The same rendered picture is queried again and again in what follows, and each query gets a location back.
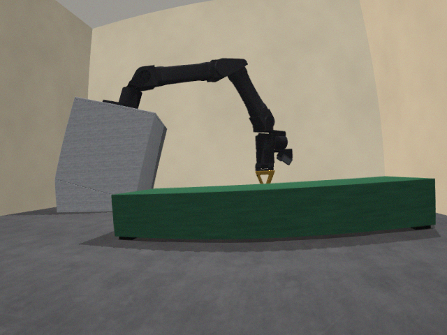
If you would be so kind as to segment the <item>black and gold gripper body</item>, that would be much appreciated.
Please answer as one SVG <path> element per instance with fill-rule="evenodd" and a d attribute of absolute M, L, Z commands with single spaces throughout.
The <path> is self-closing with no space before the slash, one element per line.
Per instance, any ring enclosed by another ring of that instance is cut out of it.
<path fill-rule="evenodd" d="M 256 150 L 256 165 L 255 165 L 256 171 L 274 170 L 274 163 L 265 163 L 264 149 L 271 149 L 271 148 L 262 148 Z"/>

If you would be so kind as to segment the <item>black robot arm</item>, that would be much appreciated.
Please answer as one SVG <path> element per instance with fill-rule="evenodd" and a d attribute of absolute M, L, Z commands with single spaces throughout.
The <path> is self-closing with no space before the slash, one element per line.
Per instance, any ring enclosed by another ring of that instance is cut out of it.
<path fill-rule="evenodd" d="M 128 105 L 126 107 L 138 109 L 141 91 L 182 82 L 217 82 L 229 75 L 228 79 L 237 89 L 248 110 L 249 120 L 254 128 L 253 132 L 263 132 L 255 136 L 256 149 L 271 148 L 264 149 L 265 163 L 274 163 L 274 153 L 278 153 L 277 159 L 290 165 L 293 160 L 293 150 L 286 149 L 288 144 L 286 132 L 273 130 L 274 117 L 251 82 L 246 65 L 248 63 L 245 59 L 221 58 L 181 66 L 142 66 L 136 70 L 127 87 L 122 88 L 120 103 L 110 100 L 103 100 L 103 102 Z"/>

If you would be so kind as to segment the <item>low green platform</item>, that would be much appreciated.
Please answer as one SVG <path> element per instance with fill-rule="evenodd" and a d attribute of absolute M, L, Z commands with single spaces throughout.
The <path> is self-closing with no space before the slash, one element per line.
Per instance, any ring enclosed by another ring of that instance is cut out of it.
<path fill-rule="evenodd" d="M 111 195 L 124 240 L 263 239 L 436 225 L 435 179 L 364 177 Z"/>

